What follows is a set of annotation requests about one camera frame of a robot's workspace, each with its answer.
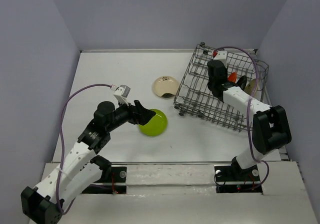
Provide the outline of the orange plate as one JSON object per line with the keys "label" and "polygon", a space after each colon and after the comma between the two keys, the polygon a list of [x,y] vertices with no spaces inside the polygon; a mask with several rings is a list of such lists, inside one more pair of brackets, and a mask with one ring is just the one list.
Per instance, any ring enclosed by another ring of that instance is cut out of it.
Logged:
{"label": "orange plate", "polygon": [[237,80],[237,73],[236,72],[232,72],[228,77],[228,81],[235,83],[236,80]]}

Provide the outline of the black plate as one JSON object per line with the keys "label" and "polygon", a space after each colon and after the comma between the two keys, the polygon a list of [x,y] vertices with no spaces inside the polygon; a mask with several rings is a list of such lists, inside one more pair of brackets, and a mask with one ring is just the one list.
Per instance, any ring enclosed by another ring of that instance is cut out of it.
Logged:
{"label": "black plate", "polygon": [[236,82],[237,86],[239,86],[242,90],[246,88],[247,85],[247,76],[241,76],[239,80]]}

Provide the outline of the grey wire dish rack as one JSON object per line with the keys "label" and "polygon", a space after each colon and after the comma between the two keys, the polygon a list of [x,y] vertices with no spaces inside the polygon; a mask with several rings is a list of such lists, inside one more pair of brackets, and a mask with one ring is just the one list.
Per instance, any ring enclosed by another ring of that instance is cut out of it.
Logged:
{"label": "grey wire dish rack", "polygon": [[[175,95],[174,108],[179,110],[180,116],[189,114],[235,131],[242,131],[247,127],[246,116],[221,102],[208,89],[207,63],[213,59],[213,51],[214,48],[204,42],[197,44]],[[254,96],[264,101],[269,65],[258,60],[253,50],[246,55],[237,49],[228,49],[227,57],[227,75],[236,72],[236,81],[241,76],[247,76],[247,84],[252,79],[257,79],[258,87]]]}

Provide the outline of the cream floral plate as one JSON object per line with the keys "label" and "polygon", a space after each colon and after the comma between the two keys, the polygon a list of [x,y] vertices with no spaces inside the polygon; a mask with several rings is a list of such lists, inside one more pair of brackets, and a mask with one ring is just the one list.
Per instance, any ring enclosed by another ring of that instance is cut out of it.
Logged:
{"label": "cream floral plate", "polygon": [[259,84],[256,86],[256,82],[258,82],[257,79],[252,79],[247,86],[245,87],[244,91],[248,94],[251,95],[252,93],[255,95],[257,92],[257,87]]}

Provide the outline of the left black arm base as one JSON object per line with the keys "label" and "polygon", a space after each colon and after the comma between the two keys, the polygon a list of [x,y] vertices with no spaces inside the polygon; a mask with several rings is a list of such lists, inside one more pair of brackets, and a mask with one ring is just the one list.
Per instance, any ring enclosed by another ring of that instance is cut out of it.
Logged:
{"label": "left black arm base", "polygon": [[101,178],[90,184],[82,194],[126,194],[127,167],[112,166]]}

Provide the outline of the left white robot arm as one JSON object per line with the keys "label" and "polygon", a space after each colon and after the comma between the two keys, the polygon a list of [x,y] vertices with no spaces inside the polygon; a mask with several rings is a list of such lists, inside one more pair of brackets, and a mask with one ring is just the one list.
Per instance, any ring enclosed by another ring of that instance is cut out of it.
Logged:
{"label": "left white robot arm", "polygon": [[35,187],[21,193],[22,211],[35,223],[58,223],[74,199],[95,181],[110,177],[112,164],[99,155],[110,141],[110,133],[125,123],[147,124],[155,111],[134,104],[98,104],[92,121],[79,136],[63,161]]}

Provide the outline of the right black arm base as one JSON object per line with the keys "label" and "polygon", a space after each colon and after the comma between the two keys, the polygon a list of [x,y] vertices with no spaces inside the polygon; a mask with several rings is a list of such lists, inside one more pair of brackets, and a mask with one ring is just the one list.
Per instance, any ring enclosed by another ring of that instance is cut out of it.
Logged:
{"label": "right black arm base", "polygon": [[214,167],[214,183],[217,193],[262,193],[261,178],[258,167],[254,166],[248,169],[241,169],[232,160],[229,165],[218,165]]}

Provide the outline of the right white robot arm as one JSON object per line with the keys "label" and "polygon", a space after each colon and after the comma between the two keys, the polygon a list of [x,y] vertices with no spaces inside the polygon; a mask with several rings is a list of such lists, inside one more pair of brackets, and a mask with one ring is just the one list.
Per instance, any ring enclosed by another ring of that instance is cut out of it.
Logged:
{"label": "right white robot arm", "polygon": [[246,115],[249,147],[232,160],[230,174],[236,180],[248,175],[248,168],[262,161],[270,152],[292,140],[285,109],[267,105],[253,98],[236,83],[228,80],[227,68],[220,60],[210,60],[208,88],[220,101]]}

